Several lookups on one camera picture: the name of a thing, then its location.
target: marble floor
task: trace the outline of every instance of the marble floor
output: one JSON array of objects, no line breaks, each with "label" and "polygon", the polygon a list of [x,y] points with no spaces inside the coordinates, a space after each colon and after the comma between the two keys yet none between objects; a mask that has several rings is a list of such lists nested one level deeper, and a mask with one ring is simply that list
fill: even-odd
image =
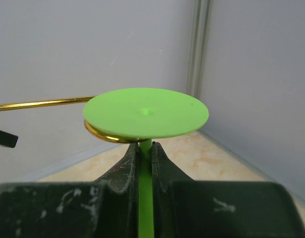
[{"label": "marble floor", "polygon": [[[193,179],[265,180],[198,132],[154,141],[160,142],[168,157]],[[39,181],[93,181],[121,159],[127,147],[127,144],[118,146]],[[305,207],[298,201],[296,205],[305,224]]]}]

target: gold rod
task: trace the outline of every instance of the gold rod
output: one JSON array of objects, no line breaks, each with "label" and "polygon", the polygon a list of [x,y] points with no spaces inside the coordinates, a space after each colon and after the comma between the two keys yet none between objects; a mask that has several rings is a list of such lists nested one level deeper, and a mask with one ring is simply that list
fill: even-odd
[{"label": "gold rod", "polygon": [[74,103],[86,103],[93,97],[95,96],[62,98],[62,99],[52,99],[52,100],[44,100],[44,101],[23,102],[23,103],[6,103],[6,104],[0,104],[0,112],[16,110],[16,109],[25,109],[25,108],[39,108],[39,107],[59,106],[59,105],[74,104]]}]

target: black rectangular tip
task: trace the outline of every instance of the black rectangular tip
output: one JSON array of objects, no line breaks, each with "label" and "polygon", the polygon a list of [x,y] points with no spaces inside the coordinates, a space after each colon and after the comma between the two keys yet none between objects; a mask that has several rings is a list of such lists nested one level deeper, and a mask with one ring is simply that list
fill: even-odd
[{"label": "black rectangular tip", "polygon": [[0,145],[1,146],[15,148],[17,140],[18,140],[17,135],[13,135],[13,134],[0,130]]}]

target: green plate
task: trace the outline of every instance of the green plate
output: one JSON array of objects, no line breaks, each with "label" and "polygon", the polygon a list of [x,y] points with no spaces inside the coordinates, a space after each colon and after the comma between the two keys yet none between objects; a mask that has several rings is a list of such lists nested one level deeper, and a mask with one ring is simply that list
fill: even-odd
[{"label": "green plate", "polygon": [[199,129],[208,109],[198,99],[158,88],[127,88],[92,98],[83,115],[94,128],[128,138],[166,138]]}]

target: golden curved rim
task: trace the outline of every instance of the golden curved rim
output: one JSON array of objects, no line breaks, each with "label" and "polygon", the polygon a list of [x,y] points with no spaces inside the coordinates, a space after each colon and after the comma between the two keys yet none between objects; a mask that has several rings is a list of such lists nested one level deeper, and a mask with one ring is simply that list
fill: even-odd
[{"label": "golden curved rim", "polygon": [[130,143],[138,143],[145,141],[147,139],[139,139],[139,138],[122,138],[117,135],[109,135],[102,131],[99,131],[92,127],[86,120],[84,120],[84,126],[85,128],[91,133],[92,135],[96,136],[99,139],[113,142],[113,143],[122,143],[122,144],[130,144]]}]

